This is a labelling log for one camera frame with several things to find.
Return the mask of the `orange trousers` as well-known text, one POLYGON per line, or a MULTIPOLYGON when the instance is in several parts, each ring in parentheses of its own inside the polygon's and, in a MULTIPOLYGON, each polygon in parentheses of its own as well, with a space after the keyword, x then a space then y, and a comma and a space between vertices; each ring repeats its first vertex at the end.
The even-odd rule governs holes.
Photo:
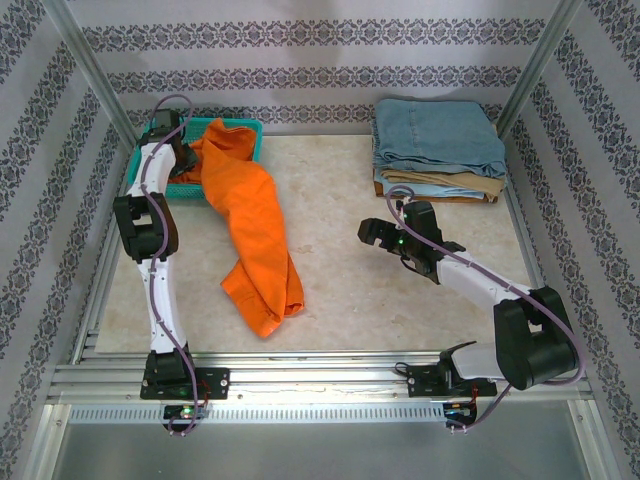
POLYGON ((238 261, 221 286, 249 328, 266 338, 303 310, 305 297, 289 253, 276 184, 253 161, 256 145, 251 128, 227 127, 215 119, 191 144, 198 157, 194 169, 170 182, 201 186, 225 219, 238 261))

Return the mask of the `folded brown trousers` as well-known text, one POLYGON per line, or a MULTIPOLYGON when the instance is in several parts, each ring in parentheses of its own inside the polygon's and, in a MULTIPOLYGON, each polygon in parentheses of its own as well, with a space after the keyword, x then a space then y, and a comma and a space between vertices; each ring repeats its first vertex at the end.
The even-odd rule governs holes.
MULTIPOLYGON (((385 196, 383 185, 379 182, 373 182, 373 188, 375 191, 375 195, 379 198, 385 196)), ((461 196, 453 196, 453 197, 432 197, 432 196, 424 196, 414 194, 412 196, 413 200, 416 201, 429 201, 436 203, 461 203, 461 204, 496 204, 498 202, 498 198, 490 199, 486 195, 482 198, 471 198, 471 197, 461 197, 461 196)))

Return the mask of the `teal plastic basket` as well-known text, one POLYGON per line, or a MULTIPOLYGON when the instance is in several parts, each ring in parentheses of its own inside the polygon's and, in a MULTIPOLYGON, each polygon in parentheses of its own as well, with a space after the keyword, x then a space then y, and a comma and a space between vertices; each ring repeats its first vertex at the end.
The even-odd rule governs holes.
MULTIPOLYGON (((214 120, 213 117, 193 117, 186 127, 184 140, 191 144, 200 139, 207 126, 214 120)), ((251 118, 223 118, 226 128, 249 128, 256 133, 256 141, 253 150, 252 160, 255 163, 260 161, 261 146, 263 140, 263 125, 259 120, 251 118)), ((137 146, 131 157, 130 165, 127 173, 128 184, 132 185, 136 179, 136 175, 142 165, 142 155, 140 147, 137 146)), ((200 184, 169 184, 165 193, 167 198, 172 199, 204 199, 204 193, 200 184)))

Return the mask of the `aluminium cross rails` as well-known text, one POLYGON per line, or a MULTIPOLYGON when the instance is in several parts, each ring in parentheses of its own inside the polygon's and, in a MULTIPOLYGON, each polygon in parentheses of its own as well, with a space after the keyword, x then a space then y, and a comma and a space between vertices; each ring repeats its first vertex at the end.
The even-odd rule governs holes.
MULTIPOLYGON (((429 365, 430 351, 195 353, 201 367, 230 370, 231 403, 333 403, 405 401, 399 362, 429 365)), ((51 403, 125 403, 139 400, 146 357, 87 349, 82 358, 55 367, 51 403)))

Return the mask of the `grey metal base panel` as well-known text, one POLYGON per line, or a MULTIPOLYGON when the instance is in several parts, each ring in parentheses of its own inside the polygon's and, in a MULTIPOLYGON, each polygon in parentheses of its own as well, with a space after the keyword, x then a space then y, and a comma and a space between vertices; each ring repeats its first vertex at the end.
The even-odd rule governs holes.
POLYGON ((515 401, 469 433, 438 423, 68 422, 48 407, 22 480, 629 480, 591 401, 515 401))

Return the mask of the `aluminium side rail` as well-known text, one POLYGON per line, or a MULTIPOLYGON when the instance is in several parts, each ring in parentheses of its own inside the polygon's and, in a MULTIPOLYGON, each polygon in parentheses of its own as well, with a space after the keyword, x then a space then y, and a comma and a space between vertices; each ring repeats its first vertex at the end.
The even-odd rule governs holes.
POLYGON ((107 198, 107 223, 101 237, 102 243, 99 255, 96 257, 89 288, 80 310, 78 327, 72 336, 68 355, 65 357, 65 363, 68 365, 78 365, 82 361, 90 331, 99 324, 104 311, 104 304, 113 279, 113 271, 117 264, 118 244, 120 242, 112 203, 117 195, 121 195, 127 189, 127 174, 132 156, 133 152, 130 151, 117 177, 117 188, 107 198))
POLYGON ((530 284, 536 288, 542 287, 546 284, 546 281, 544 280, 542 271, 539 268, 533 244, 531 243, 527 230, 525 218, 521 212, 517 195, 511 184, 508 184, 504 190, 504 200, 510 213, 530 284))

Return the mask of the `aluminium frame post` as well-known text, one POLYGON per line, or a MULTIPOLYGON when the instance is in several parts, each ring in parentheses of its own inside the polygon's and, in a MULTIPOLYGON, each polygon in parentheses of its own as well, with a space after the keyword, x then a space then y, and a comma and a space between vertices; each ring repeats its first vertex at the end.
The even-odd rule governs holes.
POLYGON ((497 134, 501 140, 505 140, 509 135, 554 50, 583 3, 584 0, 558 0, 553 14, 497 120, 497 134))
POLYGON ((67 0, 41 1, 122 141, 127 147, 133 148, 137 140, 136 130, 74 18, 67 0))

